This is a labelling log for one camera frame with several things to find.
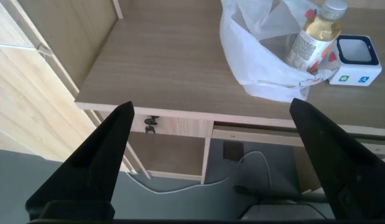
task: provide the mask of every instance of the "white plastic bag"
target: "white plastic bag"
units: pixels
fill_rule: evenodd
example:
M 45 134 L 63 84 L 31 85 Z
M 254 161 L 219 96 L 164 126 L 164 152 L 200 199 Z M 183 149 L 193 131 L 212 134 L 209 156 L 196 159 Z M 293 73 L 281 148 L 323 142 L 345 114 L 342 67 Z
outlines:
M 222 4 L 221 44 L 233 75 L 250 95 L 283 102 L 306 100 L 310 85 L 337 71 L 329 67 L 337 67 L 338 62 L 331 66 L 321 63 L 313 76 L 286 65 L 284 58 L 260 43 L 300 32 L 306 13 L 317 9 L 309 0 L 282 0 L 272 11 L 272 0 L 222 0 Z

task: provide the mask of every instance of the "wooden shelf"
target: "wooden shelf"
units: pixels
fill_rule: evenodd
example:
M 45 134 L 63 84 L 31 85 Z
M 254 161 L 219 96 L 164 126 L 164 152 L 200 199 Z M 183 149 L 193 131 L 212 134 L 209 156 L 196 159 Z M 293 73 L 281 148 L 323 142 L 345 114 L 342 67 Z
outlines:
M 76 102 L 111 111 L 294 128 L 288 103 L 249 96 L 220 43 L 220 1 L 132 1 Z M 371 37 L 383 72 L 369 87 L 312 86 L 308 102 L 349 133 L 385 136 L 385 10 L 348 9 L 344 34 Z
M 205 139 L 131 132 L 129 143 L 150 175 L 201 180 Z

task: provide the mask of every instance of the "gray floor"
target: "gray floor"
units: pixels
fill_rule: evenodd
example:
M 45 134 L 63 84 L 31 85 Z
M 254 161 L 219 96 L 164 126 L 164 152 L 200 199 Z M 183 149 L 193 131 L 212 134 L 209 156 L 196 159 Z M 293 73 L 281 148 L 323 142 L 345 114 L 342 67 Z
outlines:
M 290 147 L 244 143 L 245 153 L 261 151 L 267 158 L 272 176 L 272 188 L 298 194 L 299 186 L 293 152 Z M 206 183 L 230 175 L 219 184 L 195 187 L 174 194 L 157 195 L 143 189 L 125 173 L 120 173 L 112 204 L 115 218 L 217 219 L 234 220 L 256 199 L 235 194 L 232 186 L 242 184 L 258 190 L 268 189 L 267 167 L 259 154 L 236 162 L 222 159 L 223 141 L 212 140 Z M 25 223 L 25 201 L 59 167 L 59 162 L 37 156 L 0 151 L 0 223 Z M 141 183 L 156 191 L 181 189 L 198 184 L 195 181 L 166 178 L 148 180 L 135 176 Z M 317 205 L 322 213 L 332 217 L 328 205 Z

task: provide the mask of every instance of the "wooden desk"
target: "wooden desk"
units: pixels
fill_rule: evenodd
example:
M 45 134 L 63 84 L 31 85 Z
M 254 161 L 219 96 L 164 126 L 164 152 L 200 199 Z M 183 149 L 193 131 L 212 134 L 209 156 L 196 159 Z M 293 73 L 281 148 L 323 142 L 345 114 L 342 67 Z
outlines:
M 203 183 L 211 138 L 302 146 L 290 104 L 249 96 L 232 75 L 220 44 L 220 2 L 120 3 L 124 19 L 113 27 L 76 103 L 106 116 L 133 102 L 138 115 L 130 148 L 148 176 Z M 372 38 L 383 66 L 377 80 L 369 87 L 321 83 L 311 87 L 307 100 L 380 154 L 384 21 L 385 10 L 375 9 L 348 9 L 343 18 L 343 33 Z M 156 135 L 141 133 L 148 115 L 160 116 Z

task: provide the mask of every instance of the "desk drawer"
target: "desk drawer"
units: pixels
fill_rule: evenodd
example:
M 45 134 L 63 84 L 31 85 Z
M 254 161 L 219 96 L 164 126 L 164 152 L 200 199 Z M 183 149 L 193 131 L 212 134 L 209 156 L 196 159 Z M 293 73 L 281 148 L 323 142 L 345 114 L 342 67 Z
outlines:
M 110 112 L 100 111 L 100 115 L 105 119 Z M 132 122 L 131 131 L 144 133 L 146 131 L 147 124 L 144 122 L 146 119 L 150 119 L 151 116 L 136 114 Z M 213 122 L 199 119 L 185 119 L 185 118 L 171 118 L 160 116 L 155 119 L 156 125 L 152 125 L 156 134 L 169 134 L 176 136 L 190 136 L 209 138 L 213 131 Z
M 215 125 L 212 138 L 304 147 L 299 134 L 292 131 L 271 131 L 265 129 Z M 356 140 L 371 152 L 379 155 L 380 158 L 385 161 L 385 141 L 371 139 Z

